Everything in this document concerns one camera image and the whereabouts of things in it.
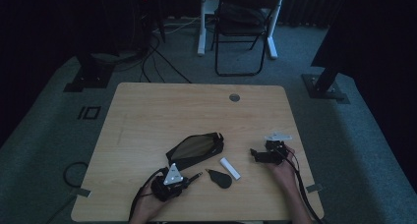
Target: white table leg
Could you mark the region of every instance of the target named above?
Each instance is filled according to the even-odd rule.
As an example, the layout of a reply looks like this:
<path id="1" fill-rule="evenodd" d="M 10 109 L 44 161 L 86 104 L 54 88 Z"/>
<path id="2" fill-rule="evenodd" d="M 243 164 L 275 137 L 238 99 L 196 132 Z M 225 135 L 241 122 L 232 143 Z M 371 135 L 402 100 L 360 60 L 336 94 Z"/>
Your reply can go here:
<path id="1" fill-rule="evenodd" d="M 282 0 L 279 0 L 278 6 L 272 13 L 272 21 L 269 24 L 269 33 L 268 33 L 268 47 L 269 47 L 269 54 L 271 59 L 278 58 L 278 54 L 276 52 L 275 43 L 273 42 L 273 31 L 275 30 L 276 21 L 278 20 L 279 10 L 281 9 Z"/>
<path id="2" fill-rule="evenodd" d="M 199 49 L 197 50 L 197 54 L 199 56 L 204 56 L 206 52 L 206 0 L 202 0 L 202 7 L 201 7 L 201 24 L 200 24 L 200 37 L 199 37 Z"/>

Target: stand base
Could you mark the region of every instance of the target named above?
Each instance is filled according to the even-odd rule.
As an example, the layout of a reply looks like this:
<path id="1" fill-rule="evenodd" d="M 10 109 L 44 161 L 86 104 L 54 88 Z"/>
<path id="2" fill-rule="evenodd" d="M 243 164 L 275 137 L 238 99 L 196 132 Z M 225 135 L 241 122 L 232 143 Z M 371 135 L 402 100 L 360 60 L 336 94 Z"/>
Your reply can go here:
<path id="1" fill-rule="evenodd" d="M 339 104 L 350 104 L 345 93 L 340 92 L 337 83 L 333 83 L 326 92 L 317 91 L 315 84 L 319 75 L 301 75 L 311 98 L 335 99 Z"/>
<path id="2" fill-rule="evenodd" d="M 84 88 L 106 88 L 115 66 L 111 64 L 98 65 L 100 71 L 95 80 L 85 80 L 83 70 L 80 69 L 73 82 L 65 86 L 64 92 L 82 92 Z"/>

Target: black device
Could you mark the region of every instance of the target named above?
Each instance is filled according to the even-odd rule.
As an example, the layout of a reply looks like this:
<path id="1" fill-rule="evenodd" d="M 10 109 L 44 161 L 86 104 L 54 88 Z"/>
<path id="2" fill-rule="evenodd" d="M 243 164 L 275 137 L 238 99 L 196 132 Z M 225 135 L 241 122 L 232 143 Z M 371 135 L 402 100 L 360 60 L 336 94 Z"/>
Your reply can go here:
<path id="1" fill-rule="evenodd" d="M 175 164 L 172 164 L 169 170 L 165 167 L 162 174 L 163 176 L 155 177 L 150 188 L 153 195 L 163 202 L 181 195 L 184 189 L 202 175 L 198 173 L 190 179 L 182 177 Z"/>
<path id="2" fill-rule="evenodd" d="M 131 220 L 133 212 L 136 207 L 138 199 L 142 196 L 154 195 L 161 201 L 168 201 L 174 197 L 181 195 L 184 189 L 187 189 L 188 186 L 199 178 L 203 173 L 198 173 L 192 178 L 188 179 L 182 177 L 178 169 L 175 166 L 175 163 L 171 165 L 168 169 L 167 167 L 161 168 L 154 172 L 148 180 L 144 183 L 143 186 L 139 189 L 138 193 L 135 195 L 135 198 L 132 201 L 131 210 L 129 214 L 129 220 Z M 152 190 L 151 194 L 142 194 L 144 188 L 148 183 L 153 179 L 150 189 Z"/>
<path id="3" fill-rule="evenodd" d="M 251 154 L 256 162 L 280 164 L 288 155 L 283 140 L 267 140 L 265 148 L 267 152 L 257 152 L 251 148 Z"/>
<path id="4" fill-rule="evenodd" d="M 313 210 L 313 207 L 310 205 L 307 194 L 304 189 L 303 180 L 301 179 L 300 175 L 300 167 L 298 165 L 297 160 L 297 167 L 287 158 L 288 156 L 288 149 L 283 140 L 290 140 L 292 139 L 291 136 L 281 135 L 279 133 L 274 133 L 272 136 L 266 137 L 267 142 L 265 143 L 265 148 L 267 152 L 257 152 L 256 150 L 251 148 L 251 154 L 254 156 L 256 162 L 261 163 L 275 163 L 277 165 L 281 164 L 282 161 L 287 161 L 289 165 L 294 169 L 294 173 L 298 180 L 298 188 L 300 190 L 301 198 L 303 199 L 304 203 L 306 204 L 307 208 L 309 209 L 310 213 L 313 215 L 314 219 L 319 223 L 322 224 L 322 220 L 317 216 L 316 212 Z"/>

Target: metal stand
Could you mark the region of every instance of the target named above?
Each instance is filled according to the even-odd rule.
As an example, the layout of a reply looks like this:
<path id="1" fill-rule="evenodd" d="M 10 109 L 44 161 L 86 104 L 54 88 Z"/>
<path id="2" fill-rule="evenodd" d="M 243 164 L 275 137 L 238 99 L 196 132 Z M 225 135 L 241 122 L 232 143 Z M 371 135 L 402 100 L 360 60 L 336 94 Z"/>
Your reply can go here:
<path id="1" fill-rule="evenodd" d="M 337 73 L 324 70 L 321 75 L 301 75 L 311 98 L 335 99 L 339 104 L 350 104 L 345 93 L 334 81 Z"/>

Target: person's left hand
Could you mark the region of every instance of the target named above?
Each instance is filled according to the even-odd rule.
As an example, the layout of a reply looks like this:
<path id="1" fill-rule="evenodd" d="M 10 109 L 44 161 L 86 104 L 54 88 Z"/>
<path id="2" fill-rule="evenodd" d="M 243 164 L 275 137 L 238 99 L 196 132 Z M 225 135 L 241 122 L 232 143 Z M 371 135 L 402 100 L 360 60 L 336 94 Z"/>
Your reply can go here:
<path id="1" fill-rule="evenodd" d="M 159 210 L 169 202 L 169 200 L 166 202 L 160 201 L 154 195 L 146 196 L 152 193 L 152 190 L 150 189 L 150 184 L 152 184 L 153 180 L 154 178 L 142 191 L 141 197 L 138 199 L 138 202 L 136 203 L 132 219 L 129 222 L 130 224 L 147 223 L 152 218 L 157 216 Z"/>

